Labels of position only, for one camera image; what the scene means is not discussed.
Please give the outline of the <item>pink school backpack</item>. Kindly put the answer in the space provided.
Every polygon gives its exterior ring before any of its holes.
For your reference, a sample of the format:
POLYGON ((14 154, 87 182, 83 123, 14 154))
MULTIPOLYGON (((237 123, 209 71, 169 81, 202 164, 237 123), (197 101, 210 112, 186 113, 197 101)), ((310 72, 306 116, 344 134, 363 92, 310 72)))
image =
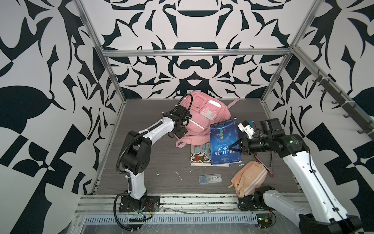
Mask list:
POLYGON ((229 109, 239 100, 232 101, 229 105, 203 93, 193 91, 188 96, 181 98, 180 105, 189 109, 192 118, 185 127, 187 133, 183 137, 176 137, 176 147, 185 145, 204 145, 210 141, 210 125, 231 118, 229 109))

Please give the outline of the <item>aluminium frame crossbar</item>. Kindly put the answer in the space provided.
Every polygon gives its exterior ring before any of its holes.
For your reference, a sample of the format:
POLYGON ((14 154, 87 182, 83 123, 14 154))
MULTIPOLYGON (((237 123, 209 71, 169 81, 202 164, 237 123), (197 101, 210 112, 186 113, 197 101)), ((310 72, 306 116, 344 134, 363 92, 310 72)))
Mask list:
POLYGON ((290 49, 168 49, 168 50, 101 50, 105 57, 156 57, 156 56, 246 56, 287 55, 290 49))

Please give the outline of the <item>small circuit board front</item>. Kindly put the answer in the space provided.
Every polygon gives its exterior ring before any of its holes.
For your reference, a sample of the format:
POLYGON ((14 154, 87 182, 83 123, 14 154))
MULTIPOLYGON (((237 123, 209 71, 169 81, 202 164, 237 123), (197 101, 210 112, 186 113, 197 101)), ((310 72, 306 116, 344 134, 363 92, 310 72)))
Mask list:
POLYGON ((273 212, 259 213, 256 214, 256 217, 258 222, 258 224, 256 224, 256 227, 260 229, 268 229, 272 227, 277 221, 276 215, 273 212))

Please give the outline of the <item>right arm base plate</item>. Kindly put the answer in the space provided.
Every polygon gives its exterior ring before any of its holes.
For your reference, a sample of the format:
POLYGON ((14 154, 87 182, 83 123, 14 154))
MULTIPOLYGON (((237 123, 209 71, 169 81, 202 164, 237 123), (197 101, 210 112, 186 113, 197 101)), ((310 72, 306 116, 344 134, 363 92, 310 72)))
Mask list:
POLYGON ((241 211, 270 211, 273 208, 265 204, 263 195, 248 195, 238 198, 238 208, 241 211))

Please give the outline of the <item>peach pink pencil case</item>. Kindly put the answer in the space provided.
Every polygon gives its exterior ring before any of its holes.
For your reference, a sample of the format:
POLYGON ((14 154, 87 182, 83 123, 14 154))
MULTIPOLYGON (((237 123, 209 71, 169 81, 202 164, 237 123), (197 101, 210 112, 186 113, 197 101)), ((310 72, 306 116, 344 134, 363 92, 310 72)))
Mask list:
POLYGON ((267 171, 261 164, 250 161, 234 175, 228 188, 233 187, 239 198, 253 195, 255 189, 262 186, 267 175, 267 171))

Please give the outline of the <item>blue Little Prince book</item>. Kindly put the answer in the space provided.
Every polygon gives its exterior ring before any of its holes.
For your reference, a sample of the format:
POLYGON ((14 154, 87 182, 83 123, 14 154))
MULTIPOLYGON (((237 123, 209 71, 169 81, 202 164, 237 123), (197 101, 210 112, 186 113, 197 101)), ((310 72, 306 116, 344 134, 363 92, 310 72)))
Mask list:
POLYGON ((232 164, 242 161, 241 153, 230 150, 230 145, 239 140, 236 119, 210 125, 211 163, 232 164))

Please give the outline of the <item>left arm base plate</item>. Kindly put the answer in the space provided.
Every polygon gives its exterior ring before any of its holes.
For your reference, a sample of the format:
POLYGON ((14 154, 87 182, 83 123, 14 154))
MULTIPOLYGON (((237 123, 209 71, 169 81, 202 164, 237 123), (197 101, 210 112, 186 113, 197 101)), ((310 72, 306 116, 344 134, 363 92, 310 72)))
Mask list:
POLYGON ((135 212, 154 212, 159 209, 160 196, 143 196, 140 200, 136 200, 131 196, 122 196, 119 205, 120 213, 135 212))

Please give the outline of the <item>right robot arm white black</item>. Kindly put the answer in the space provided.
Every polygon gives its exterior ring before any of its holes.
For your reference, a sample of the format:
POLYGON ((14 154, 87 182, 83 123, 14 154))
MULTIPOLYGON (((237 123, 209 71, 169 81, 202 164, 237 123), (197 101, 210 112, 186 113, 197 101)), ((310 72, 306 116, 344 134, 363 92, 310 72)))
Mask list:
POLYGON ((286 198, 271 186, 256 187, 258 180, 242 168, 232 179, 242 211, 250 207, 276 210, 297 225, 302 234, 354 234, 362 221, 336 199, 314 165, 311 151, 297 134, 286 135, 278 118, 261 121, 262 134, 244 121, 238 125, 246 137, 229 148, 255 156, 258 152, 275 152, 292 171, 306 196, 310 208, 286 198))

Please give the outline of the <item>illustrated comic book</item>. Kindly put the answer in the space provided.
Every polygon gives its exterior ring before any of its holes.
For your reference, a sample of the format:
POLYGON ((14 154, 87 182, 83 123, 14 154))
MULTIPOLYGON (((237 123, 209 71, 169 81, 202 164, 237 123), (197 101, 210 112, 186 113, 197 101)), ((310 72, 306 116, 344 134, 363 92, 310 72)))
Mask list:
POLYGON ((215 164, 211 163, 210 143, 204 145, 191 145, 191 166, 215 166, 215 167, 229 167, 229 164, 215 164))

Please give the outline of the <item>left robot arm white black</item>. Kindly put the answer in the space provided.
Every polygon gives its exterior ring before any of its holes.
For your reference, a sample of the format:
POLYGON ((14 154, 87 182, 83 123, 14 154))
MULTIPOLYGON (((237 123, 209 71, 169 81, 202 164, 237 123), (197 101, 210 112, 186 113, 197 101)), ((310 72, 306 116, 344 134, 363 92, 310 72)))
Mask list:
POLYGON ((133 199, 141 200, 146 195, 144 171, 150 162, 153 144, 170 133, 178 138, 187 134, 192 102, 193 96, 186 94, 172 110, 162 113, 155 124, 140 132, 128 132, 116 162, 116 172, 129 180, 128 193, 133 199))

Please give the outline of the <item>clear plastic ruler case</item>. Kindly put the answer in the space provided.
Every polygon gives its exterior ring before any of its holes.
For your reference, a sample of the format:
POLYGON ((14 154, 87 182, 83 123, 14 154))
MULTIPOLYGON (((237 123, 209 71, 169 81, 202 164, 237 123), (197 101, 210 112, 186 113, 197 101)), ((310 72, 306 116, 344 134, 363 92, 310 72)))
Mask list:
POLYGON ((220 174, 199 176, 199 184, 200 185, 221 183, 221 182, 222 182, 222 176, 220 174))

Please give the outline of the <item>red pen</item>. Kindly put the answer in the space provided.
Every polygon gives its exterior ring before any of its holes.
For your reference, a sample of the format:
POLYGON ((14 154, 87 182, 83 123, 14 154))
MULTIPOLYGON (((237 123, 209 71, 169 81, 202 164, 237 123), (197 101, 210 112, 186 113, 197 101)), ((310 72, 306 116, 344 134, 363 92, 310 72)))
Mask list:
POLYGON ((274 174, 273 174, 273 172, 272 172, 272 168, 273 168, 273 152, 271 152, 271 155, 270 155, 270 165, 269 165, 269 167, 267 167, 258 157, 257 157, 257 155, 256 154, 254 154, 253 155, 253 157, 254 157, 254 159, 259 163, 259 164, 261 164, 264 168, 265 168, 265 170, 267 171, 267 173, 269 174, 269 176, 271 177, 271 178, 273 178, 274 177, 274 174))

